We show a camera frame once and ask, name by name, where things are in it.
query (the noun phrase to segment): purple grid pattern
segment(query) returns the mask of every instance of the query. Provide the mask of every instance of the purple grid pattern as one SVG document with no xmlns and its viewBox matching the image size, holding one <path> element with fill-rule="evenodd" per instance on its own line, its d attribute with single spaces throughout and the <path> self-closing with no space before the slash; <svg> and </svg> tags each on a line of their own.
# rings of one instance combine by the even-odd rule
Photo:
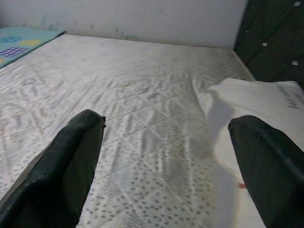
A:
<svg viewBox="0 0 304 228">
<path fill-rule="evenodd" d="M 16 55 L 19 55 L 20 53 L 26 51 L 28 48 L 25 47 L 11 47 L 8 48 L 4 51 L 0 52 L 0 56 L 5 56 L 5 57 L 15 57 Z"/>
</svg>

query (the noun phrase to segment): white wall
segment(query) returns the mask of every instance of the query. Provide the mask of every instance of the white wall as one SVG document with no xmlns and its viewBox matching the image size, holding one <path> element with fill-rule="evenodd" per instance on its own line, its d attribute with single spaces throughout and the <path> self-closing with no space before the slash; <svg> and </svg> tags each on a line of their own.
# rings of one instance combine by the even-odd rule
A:
<svg viewBox="0 0 304 228">
<path fill-rule="evenodd" d="M 233 48 L 247 0 L 0 0 L 0 26 Z"/>
</svg>

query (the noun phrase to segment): quilted pattern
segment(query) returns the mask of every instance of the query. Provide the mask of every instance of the quilted pattern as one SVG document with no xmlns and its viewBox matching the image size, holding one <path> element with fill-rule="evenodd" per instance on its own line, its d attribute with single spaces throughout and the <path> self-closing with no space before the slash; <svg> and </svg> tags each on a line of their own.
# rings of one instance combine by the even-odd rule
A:
<svg viewBox="0 0 304 228">
<path fill-rule="evenodd" d="M 250 79 L 225 49 L 62 35 L 0 70 L 0 196 L 78 112 L 107 117 L 79 228 L 212 227 L 209 133 L 192 89 Z"/>
</svg>

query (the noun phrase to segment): mattress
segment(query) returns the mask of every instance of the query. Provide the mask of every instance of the mattress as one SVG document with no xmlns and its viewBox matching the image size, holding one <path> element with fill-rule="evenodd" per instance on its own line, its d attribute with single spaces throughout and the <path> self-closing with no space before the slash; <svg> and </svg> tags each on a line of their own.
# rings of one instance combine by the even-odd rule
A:
<svg viewBox="0 0 304 228">
<path fill-rule="evenodd" d="M 107 127 L 79 228 L 232 226 L 237 183 L 213 158 L 196 77 L 252 80 L 227 49 L 71 35 L 0 69 L 0 197 L 88 108 Z"/>
</svg>

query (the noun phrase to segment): blue mat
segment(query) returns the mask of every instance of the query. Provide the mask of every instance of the blue mat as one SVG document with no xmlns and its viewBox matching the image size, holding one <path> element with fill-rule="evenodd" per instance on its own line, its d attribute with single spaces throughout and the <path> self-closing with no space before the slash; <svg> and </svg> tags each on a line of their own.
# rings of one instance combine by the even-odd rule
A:
<svg viewBox="0 0 304 228">
<path fill-rule="evenodd" d="M 63 32 L 28 27 L 1 28 L 0 68 L 55 39 Z"/>
</svg>

